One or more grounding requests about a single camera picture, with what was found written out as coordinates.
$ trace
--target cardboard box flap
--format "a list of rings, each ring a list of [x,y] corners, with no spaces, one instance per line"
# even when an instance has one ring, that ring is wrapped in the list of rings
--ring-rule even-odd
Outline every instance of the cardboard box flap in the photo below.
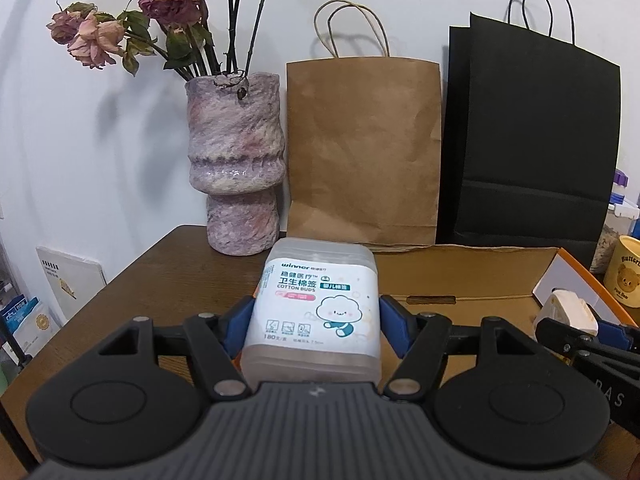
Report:
[[[555,248],[431,246],[377,253],[380,294],[496,298],[530,296]]]

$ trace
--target purple textured vase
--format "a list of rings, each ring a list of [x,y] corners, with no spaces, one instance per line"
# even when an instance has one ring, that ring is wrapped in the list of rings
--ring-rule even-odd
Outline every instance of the purple textured vase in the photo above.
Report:
[[[207,198],[207,239],[223,254],[248,256],[271,249],[278,238],[278,220],[273,187]]]
[[[273,187],[286,172],[279,76],[201,76],[185,87],[190,183],[209,195],[209,245],[233,256],[271,248],[279,225]]]
[[[191,185],[209,195],[251,193],[282,182],[284,134],[280,126],[280,77],[249,76],[248,93],[232,78],[196,77],[188,98]]]

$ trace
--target black paper bag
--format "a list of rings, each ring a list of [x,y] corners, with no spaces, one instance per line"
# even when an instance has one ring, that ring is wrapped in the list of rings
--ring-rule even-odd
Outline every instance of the black paper bag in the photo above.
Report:
[[[450,28],[438,242],[557,246],[589,268],[620,132],[620,68],[527,28]]]

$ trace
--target white wall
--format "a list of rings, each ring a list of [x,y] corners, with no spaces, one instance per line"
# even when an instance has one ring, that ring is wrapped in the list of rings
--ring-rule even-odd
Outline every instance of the white wall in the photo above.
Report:
[[[76,0],[59,0],[63,6]],[[128,0],[82,0],[119,13]],[[277,72],[288,61],[324,56],[312,27],[326,0],[268,0],[254,71]],[[468,24],[473,11],[503,19],[508,0],[354,0],[375,9],[392,53],[442,63],[449,25]],[[557,36],[570,38],[563,0]],[[640,0],[571,0],[577,44],[622,67],[619,166],[640,192]],[[209,0],[219,56],[224,52],[225,0]],[[247,46],[257,0],[243,0],[239,45]],[[542,0],[527,1],[538,30],[547,23]],[[115,277],[180,224],[205,222],[204,196],[188,183],[183,81],[142,59],[136,78],[119,66],[89,70],[49,38],[45,25],[56,0],[0,0],[0,236],[32,295],[54,302],[34,250],[49,246],[102,263]],[[375,54],[357,13],[336,29],[356,34],[338,45],[345,55]]]

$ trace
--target blue gripper pad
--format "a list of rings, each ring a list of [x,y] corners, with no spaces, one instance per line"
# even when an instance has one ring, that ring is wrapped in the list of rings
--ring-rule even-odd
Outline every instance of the blue gripper pad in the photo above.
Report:
[[[418,337],[415,317],[391,296],[380,296],[380,329],[401,359]]]
[[[218,321],[222,330],[222,347],[232,359],[238,356],[244,346],[244,338],[246,331],[249,330],[254,304],[255,298],[253,296],[245,296],[225,312]]]
[[[603,320],[598,322],[598,341],[625,351],[631,350],[632,346],[631,338],[621,326]]]

